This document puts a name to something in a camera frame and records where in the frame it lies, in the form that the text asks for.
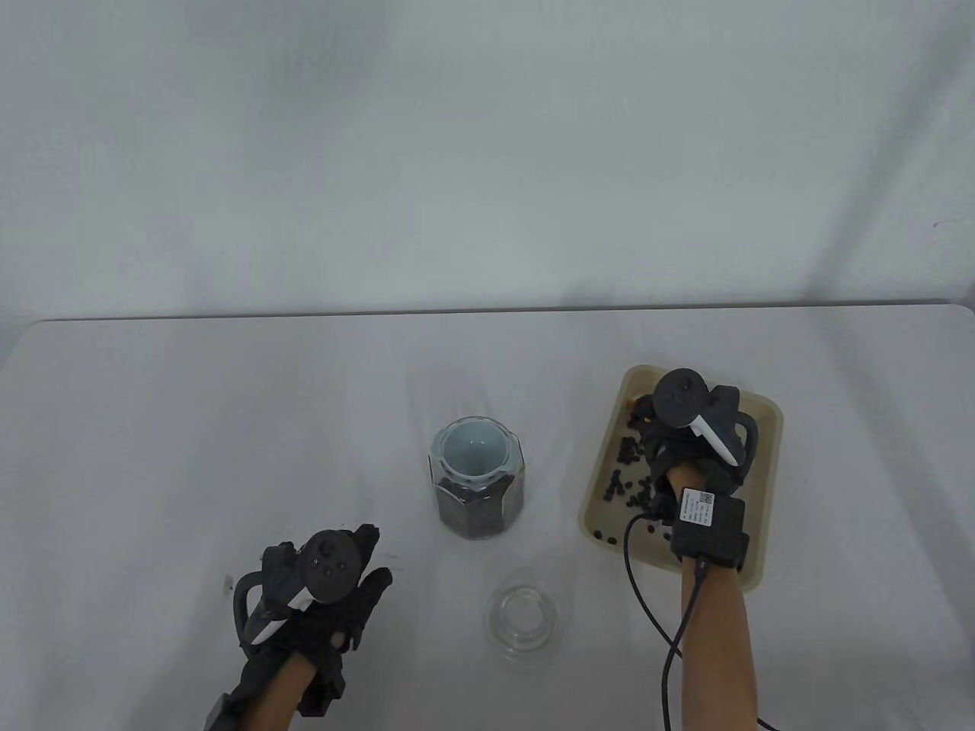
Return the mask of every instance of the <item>black cable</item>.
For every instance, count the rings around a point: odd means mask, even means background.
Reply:
[[[670,726],[670,693],[667,691],[667,681],[670,679],[670,668],[674,664],[674,656],[678,653],[681,645],[681,638],[690,622],[690,614],[694,611],[694,604],[701,594],[701,587],[704,586],[704,579],[708,575],[708,568],[711,564],[706,558],[699,558],[697,565],[694,566],[694,588],[690,592],[690,599],[687,600],[687,609],[683,611],[681,625],[677,628],[674,641],[671,642],[670,650],[667,653],[667,660],[664,662],[664,672],[660,674],[660,708],[664,713],[664,731],[671,731]]]
[[[657,622],[657,618],[653,616],[653,612],[651,612],[650,608],[646,605],[644,595],[641,594],[640,587],[637,586],[637,580],[633,576],[633,566],[630,563],[630,533],[633,532],[633,526],[640,520],[654,519],[654,516],[650,515],[649,513],[642,513],[638,516],[633,516],[630,519],[630,522],[626,524],[626,530],[623,531],[623,562],[626,564],[626,575],[630,579],[630,586],[633,588],[633,594],[637,597],[637,601],[640,603],[640,607],[643,609],[643,613],[646,615],[646,618],[650,620],[650,624],[653,625],[654,629],[660,633],[660,636],[664,638],[664,641],[671,646],[671,648],[674,650],[674,654],[678,657],[683,657],[680,649],[675,646],[673,641],[671,641],[670,635],[668,635],[666,630],[660,626],[660,623]],[[759,726],[767,729],[767,731],[779,731],[777,728],[775,728],[775,726],[771,725],[770,723],[766,723],[765,721],[761,720],[761,718],[758,719],[758,722]]]

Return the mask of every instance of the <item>hand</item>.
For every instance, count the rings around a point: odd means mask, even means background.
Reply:
[[[379,541],[379,529],[361,525],[349,533],[365,567]],[[328,656],[337,649],[341,653],[358,649],[366,622],[379,603],[383,592],[393,583],[388,568],[377,568],[348,596],[333,604],[315,603],[304,612],[291,617],[268,642],[287,647],[308,658],[313,664],[320,655]]]
[[[667,481],[674,488],[678,505],[681,503],[683,492],[686,488],[690,487],[693,490],[703,490],[707,486],[704,475],[690,462],[683,462],[677,467],[668,470]]]

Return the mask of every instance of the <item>white table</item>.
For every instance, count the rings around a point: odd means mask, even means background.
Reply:
[[[243,660],[225,575],[370,520],[396,582],[345,698],[295,727],[658,727],[666,647],[576,521],[640,363],[785,413],[748,597],[762,715],[975,726],[975,317],[947,305],[35,326],[0,372],[0,725],[198,727]],[[528,469],[513,529],[479,543],[439,524],[426,475],[435,431],[470,413],[518,434]],[[565,646],[511,673],[481,602],[498,566],[551,550],[575,570]],[[674,627],[678,578],[638,579]]]

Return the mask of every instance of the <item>label sticker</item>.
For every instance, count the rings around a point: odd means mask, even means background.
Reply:
[[[686,489],[681,501],[681,520],[698,525],[711,526],[711,514],[715,511],[715,496],[710,492]]]

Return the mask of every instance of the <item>finger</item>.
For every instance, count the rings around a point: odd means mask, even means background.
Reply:
[[[372,551],[375,549],[375,544],[379,542],[379,528],[372,523],[363,523],[352,534],[352,540],[355,541],[356,547],[359,549],[359,554],[363,558],[363,570],[365,571],[366,566],[369,565],[370,558],[372,558]]]

